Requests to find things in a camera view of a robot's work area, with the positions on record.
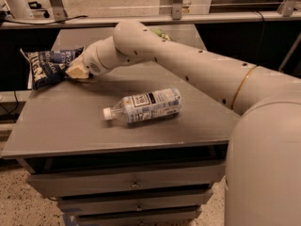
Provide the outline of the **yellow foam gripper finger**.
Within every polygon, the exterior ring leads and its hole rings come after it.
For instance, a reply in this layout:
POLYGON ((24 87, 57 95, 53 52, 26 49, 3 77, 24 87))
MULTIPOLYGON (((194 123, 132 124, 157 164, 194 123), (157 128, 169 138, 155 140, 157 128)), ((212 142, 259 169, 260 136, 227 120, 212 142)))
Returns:
POLYGON ((66 70, 66 74, 73 79, 88 79, 89 68, 84 62, 82 56, 77 57, 70 63, 69 68, 66 70))

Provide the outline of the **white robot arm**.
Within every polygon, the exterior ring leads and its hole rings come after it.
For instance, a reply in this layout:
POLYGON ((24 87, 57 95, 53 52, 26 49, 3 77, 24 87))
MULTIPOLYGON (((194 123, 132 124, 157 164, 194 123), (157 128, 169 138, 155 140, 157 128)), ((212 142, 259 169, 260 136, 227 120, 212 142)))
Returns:
POLYGON ((226 160, 225 226, 301 226, 301 82, 164 40, 123 21, 76 58, 72 75, 152 60, 239 114, 226 160))

